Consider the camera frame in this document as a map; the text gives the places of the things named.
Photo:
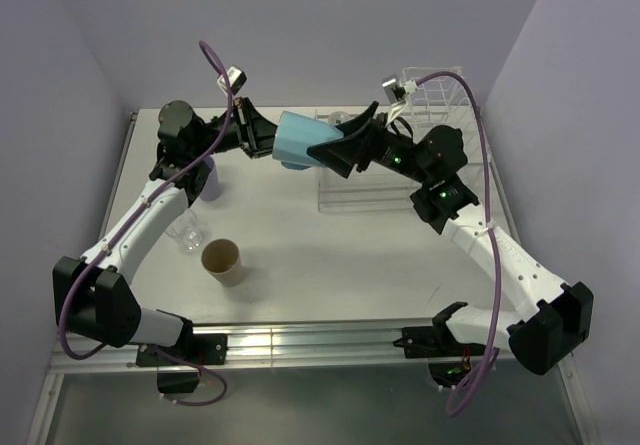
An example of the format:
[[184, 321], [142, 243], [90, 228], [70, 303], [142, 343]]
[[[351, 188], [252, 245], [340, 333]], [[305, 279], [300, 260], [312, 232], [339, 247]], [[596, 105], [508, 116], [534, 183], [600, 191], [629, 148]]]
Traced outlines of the grey-blue ceramic cup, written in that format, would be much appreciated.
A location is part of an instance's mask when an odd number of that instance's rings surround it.
[[334, 127], [342, 125], [351, 120], [351, 115], [344, 111], [334, 111], [327, 117], [327, 122]]

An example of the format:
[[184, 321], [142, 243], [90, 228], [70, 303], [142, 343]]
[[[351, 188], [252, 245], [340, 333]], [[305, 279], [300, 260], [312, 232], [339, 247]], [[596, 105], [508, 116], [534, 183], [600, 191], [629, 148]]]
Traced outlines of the light blue mug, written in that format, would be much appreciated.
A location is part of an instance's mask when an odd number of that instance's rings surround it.
[[323, 164], [308, 154], [308, 148], [343, 136], [342, 131], [327, 122], [284, 111], [277, 126], [272, 157], [285, 168], [321, 168]]

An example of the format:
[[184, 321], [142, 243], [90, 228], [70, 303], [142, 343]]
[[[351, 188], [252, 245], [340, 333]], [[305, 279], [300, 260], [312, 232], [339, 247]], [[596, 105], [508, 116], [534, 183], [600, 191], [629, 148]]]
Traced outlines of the purple plastic cup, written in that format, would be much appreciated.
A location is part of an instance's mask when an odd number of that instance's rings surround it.
[[204, 202], [213, 202], [221, 196], [222, 189], [219, 182], [216, 163], [214, 159], [212, 157], [208, 157], [204, 160], [204, 163], [209, 169], [209, 174], [199, 198]]

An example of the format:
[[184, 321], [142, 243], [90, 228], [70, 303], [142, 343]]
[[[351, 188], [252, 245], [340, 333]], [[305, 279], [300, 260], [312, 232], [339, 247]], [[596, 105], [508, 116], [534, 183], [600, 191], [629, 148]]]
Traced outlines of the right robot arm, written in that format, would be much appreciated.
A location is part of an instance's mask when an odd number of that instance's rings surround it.
[[594, 295], [544, 268], [489, 216], [459, 177], [468, 163], [463, 132], [439, 124], [419, 141], [385, 123], [371, 104], [336, 127], [334, 138], [307, 146], [308, 156], [343, 178], [372, 163], [419, 183], [410, 200], [418, 217], [465, 252], [499, 286], [511, 313], [455, 302], [435, 315], [421, 337], [400, 344], [409, 356], [453, 356], [507, 350], [528, 371], [544, 375], [589, 335]]

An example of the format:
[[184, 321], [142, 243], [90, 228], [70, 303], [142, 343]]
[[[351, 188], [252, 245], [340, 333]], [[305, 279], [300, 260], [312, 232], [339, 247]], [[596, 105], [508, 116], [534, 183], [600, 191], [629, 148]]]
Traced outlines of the clear glass near left arm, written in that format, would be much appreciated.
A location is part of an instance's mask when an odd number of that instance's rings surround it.
[[194, 251], [203, 242], [204, 234], [196, 214], [185, 210], [165, 230], [165, 234], [176, 241], [184, 250]]

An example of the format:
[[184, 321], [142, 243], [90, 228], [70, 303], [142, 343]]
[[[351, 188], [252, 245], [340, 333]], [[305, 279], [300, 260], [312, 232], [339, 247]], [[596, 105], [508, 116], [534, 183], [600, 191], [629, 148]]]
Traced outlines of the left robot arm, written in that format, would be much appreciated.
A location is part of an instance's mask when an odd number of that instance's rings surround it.
[[193, 324], [168, 312], [143, 308], [131, 282], [165, 230], [200, 196], [210, 174], [205, 160], [234, 149], [251, 158], [271, 154], [276, 126], [246, 98], [235, 98], [220, 117], [206, 122], [185, 101], [164, 105], [158, 114], [157, 161], [132, 207], [98, 243], [78, 259], [61, 258], [53, 270], [59, 341], [72, 359], [76, 333], [100, 347], [159, 346], [172, 364], [195, 351]]

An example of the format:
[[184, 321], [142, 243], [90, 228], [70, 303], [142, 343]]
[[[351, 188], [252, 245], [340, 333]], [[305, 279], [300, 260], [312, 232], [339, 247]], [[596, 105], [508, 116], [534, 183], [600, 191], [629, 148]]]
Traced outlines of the beige paper cup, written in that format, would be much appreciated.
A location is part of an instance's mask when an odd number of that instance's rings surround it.
[[243, 280], [240, 250], [229, 239], [208, 243], [201, 252], [201, 265], [222, 286], [234, 287]]

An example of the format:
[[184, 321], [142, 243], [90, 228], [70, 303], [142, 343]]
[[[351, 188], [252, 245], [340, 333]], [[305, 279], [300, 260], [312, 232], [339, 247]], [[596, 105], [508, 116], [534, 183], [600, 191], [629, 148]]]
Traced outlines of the aluminium rail frame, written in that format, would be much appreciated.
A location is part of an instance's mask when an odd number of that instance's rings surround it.
[[[196, 335], [227, 335], [220, 370], [296, 367], [339, 367], [406, 363], [404, 352], [392, 342], [402, 329], [431, 325], [430, 319], [359, 320], [342, 322], [259, 325], [196, 326]], [[76, 361], [67, 357], [56, 341], [47, 372], [90, 374], [152, 372], [135, 364], [138, 347], [106, 347], [93, 357]]]

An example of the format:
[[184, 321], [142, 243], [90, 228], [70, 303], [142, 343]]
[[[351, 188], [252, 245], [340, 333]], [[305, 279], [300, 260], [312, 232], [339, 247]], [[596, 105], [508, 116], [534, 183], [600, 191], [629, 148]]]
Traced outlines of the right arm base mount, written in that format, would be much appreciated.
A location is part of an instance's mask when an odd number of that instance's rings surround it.
[[406, 359], [443, 357], [442, 334], [433, 325], [403, 327], [392, 345], [401, 349]]

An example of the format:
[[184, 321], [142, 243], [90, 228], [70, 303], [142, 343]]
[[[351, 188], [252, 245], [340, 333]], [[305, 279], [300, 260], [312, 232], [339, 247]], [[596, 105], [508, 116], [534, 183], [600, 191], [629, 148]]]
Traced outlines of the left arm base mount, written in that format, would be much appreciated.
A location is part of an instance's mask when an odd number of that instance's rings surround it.
[[195, 334], [177, 346], [147, 345], [145, 349], [139, 348], [135, 364], [138, 367], [178, 366], [185, 362], [202, 366], [223, 365], [227, 348], [227, 334]]

